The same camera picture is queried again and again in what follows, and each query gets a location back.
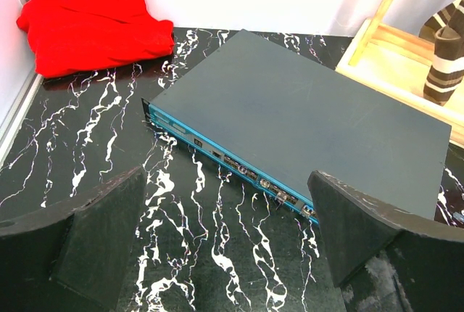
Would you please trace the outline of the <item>silver SFP transceiver plug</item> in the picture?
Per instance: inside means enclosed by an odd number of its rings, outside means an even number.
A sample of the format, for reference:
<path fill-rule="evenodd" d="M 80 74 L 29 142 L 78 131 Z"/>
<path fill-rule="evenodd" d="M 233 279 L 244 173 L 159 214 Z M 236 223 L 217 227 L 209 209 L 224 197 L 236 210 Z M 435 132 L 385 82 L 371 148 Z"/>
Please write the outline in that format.
<path fill-rule="evenodd" d="M 309 205 L 303 205 L 300 213 L 306 218 L 315 217 L 315 211 Z"/>

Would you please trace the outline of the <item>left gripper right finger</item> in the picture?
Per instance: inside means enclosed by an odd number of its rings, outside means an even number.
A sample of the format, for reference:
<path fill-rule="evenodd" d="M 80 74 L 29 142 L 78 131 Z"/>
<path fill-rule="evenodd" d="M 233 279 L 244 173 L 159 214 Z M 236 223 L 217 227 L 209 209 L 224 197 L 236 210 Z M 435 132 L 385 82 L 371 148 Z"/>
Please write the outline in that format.
<path fill-rule="evenodd" d="M 347 311 L 462 311 L 463 230 L 322 171 L 307 182 L 333 285 Z"/>

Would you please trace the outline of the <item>inserted silver SFP module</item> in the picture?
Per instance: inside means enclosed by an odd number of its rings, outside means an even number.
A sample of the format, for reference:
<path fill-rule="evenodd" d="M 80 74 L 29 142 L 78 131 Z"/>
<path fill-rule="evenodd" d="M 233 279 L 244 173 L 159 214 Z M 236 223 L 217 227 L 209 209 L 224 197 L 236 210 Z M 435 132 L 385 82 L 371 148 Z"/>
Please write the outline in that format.
<path fill-rule="evenodd" d="M 278 191 L 275 195 L 275 199 L 277 200 L 279 205 L 283 205 L 287 201 L 288 198 L 289 198 L 289 195 L 283 191 Z"/>

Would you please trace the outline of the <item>red folded cloth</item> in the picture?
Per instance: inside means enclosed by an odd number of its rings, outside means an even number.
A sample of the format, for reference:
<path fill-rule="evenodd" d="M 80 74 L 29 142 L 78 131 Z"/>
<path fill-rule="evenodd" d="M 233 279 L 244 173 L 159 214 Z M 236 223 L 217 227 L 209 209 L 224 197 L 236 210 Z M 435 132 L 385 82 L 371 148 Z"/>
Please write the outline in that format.
<path fill-rule="evenodd" d="M 145 0 L 30 0 L 17 27 L 45 78 L 165 57 L 175 46 L 173 22 L 153 18 Z"/>

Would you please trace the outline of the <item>wooden drying rack frame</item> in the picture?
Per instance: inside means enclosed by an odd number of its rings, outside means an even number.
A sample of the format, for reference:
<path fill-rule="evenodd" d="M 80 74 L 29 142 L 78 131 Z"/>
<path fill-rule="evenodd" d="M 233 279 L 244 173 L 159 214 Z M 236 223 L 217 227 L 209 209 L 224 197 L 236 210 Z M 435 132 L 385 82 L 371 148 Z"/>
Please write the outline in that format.
<path fill-rule="evenodd" d="M 451 126 L 450 142 L 463 145 L 463 82 L 443 105 L 423 95 L 434 44 L 382 22 L 393 0 L 382 0 L 352 39 L 336 71 Z"/>

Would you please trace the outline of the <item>brown striped sock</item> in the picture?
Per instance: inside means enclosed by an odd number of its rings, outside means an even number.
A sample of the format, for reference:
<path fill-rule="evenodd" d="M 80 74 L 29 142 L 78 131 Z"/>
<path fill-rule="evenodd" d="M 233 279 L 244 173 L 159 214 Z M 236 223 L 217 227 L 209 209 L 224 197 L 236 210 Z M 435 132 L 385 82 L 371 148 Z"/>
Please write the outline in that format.
<path fill-rule="evenodd" d="M 423 95 L 443 106 L 463 80 L 463 36 L 447 25 L 434 36 L 434 55 Z"/>
<path fill-rule="evenodd" d="M 434 13 L 421 27 L 418 36 L 426 41 L 434 42 L 435 33 L 450 21 L 461 1 L 462 0 L 454 0 L 452 3 Z"/>

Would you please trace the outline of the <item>brown striped sock front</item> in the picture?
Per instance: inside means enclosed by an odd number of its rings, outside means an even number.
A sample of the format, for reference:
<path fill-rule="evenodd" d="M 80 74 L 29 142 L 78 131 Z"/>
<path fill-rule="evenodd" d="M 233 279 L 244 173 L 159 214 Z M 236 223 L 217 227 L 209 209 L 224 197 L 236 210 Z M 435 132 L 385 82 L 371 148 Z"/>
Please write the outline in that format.
<path fill-rule="evenodd" d="M 447 25 L 434 36 L 434 55 L 423 95 L 443 106 L 463 80 L 463 36 Z"/>

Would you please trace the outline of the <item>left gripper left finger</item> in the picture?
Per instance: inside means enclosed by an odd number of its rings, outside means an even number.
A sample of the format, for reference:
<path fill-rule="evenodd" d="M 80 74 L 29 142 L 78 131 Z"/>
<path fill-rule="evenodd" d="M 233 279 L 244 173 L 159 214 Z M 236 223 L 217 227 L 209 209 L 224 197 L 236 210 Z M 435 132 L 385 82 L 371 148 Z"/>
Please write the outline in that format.
<path fill-rule="evenodd" d="M 114 311 L 144 201 L 136 167 L 1 222 L 2 311 Z"/>

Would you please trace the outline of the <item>dark blue network switch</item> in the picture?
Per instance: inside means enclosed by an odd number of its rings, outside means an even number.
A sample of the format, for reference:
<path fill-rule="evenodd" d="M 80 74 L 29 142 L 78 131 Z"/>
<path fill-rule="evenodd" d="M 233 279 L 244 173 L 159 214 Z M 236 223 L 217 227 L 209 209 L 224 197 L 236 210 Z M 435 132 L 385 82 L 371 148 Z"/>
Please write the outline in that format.
<path fill-rule="evenodd" d="M 434 218 L 450 125 L 247 30 L 142 105 L 256 188 L 286 192 L 298 213 L 315 211 L 307 182 L 323 171 Z"/>

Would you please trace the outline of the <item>brown striped sock back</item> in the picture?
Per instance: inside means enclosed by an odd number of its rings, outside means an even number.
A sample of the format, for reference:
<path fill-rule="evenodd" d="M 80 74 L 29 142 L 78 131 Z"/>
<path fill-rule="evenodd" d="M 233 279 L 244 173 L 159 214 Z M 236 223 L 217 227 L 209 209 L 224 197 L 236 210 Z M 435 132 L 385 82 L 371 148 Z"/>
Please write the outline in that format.
<path fill-rule="evenodd" d="M 462 0 L 454 0 L 452 3 L 434 13 L 421 27 L 418 36 L 426 41 L 434 42 L 435 33 L 450 21 L 461 1 Z"/>

